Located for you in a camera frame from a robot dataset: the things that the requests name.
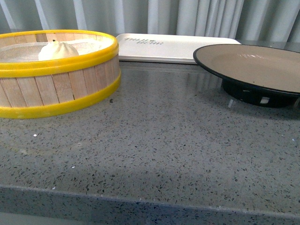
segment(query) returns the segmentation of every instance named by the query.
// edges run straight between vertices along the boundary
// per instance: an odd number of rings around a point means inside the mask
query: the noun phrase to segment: steamed bun
[[[77,55],[79,55],[78,51],[72,45],[65,42],[53,41],[41,49],[41,52],[38,54],[38,60],[57,60]]]

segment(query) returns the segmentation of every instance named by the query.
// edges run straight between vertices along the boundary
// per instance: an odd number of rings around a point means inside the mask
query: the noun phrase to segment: wooden slat
[[[65,33],[65,39],[66,41],[74,41],[74,34],[73,33]]]
[[[95,66],[95,71],[96,71],[98,90],[102,90],[103,88],[107,87],[105,70],[104,70],[104,63],[96,65]]]
[[[36,34],[37,42],[47,42],[46,34]]]
[[[17,79],[2,78],[1,84],[12,107],[26,107]]]
[[[37,76],[36,82],[44,105],[59,103],[51,75]]]
[[[119,55],[116,55],[113,58],[113,78],[114,80],[117,79],[120,73],[120,67],[119,67]]]
[[[0,82],[0,106],[2,107],[11,107],[8,97],[5,94],[5,91],[2,87],[2,84]]]
[[[66,41],[66,35],[65,33],[56,33],[56,38],[57,40],[56,41]]]
[[[88,94],[93,94],[98,91],[97,78],[95,67],[85,68],[83,70],[85,86]]]
[[[52,79],[60,103],[74,100],[68,73],[52,75]]]
[[[75,40],[83,39],[83,34],[74,33]]]
[[[69,78],[74,94],[74,99],[82,98],[88,95],[85,87],[83,71],[81,69],[69,72]]]
[[[103,36],[97,35],[97,36],[96,36],[96,40],[97,40],[97,41],[103,41]]]
[[[48,42],[51,42],[53,40],[57,40],[56,34],[53,34],[53,33],[47,33],[46,37],[47,37]]]
[[[114,74],[113,74],[113,59],[108,60],[104,63],[104,70],[106,76],[107,85],[111,84],[114,81]]]
[[[36,36],[34,34],[24,35],[27,43],[37,42]]]
[[[23,35],[15,36],[15,42],[16,44],[24,44],[27,43],[26,38]]]
[[[16,41],[14,39],[14,37],[6,37],[1,39],[0,41],[0,47],[5,47],[5,46],[9,46],[9,45],[15,45]]]
[[[34,77],[20,77],[17,81],[28,107],[43,105]]]

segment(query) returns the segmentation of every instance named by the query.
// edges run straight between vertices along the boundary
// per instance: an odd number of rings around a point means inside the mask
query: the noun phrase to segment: quartz surface
[[[121,86],[96,105],[0,119],[0,211],[107,224],[300,224],[299,107],[243,103],[196,65],[120,65]]]

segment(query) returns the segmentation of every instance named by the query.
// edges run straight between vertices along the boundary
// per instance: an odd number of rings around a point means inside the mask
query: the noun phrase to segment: beige plate surface
[[[196,62],[222,78],[284,92],[300,92],[300,53],[252,45],[210,45]]]

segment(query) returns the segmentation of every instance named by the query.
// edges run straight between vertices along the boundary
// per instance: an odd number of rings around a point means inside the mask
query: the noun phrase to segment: white tray
[[[196,64],[197,48],[216,44],[240,44],[230,38],[158,34],[120,34],[119,59],[122,61]]]

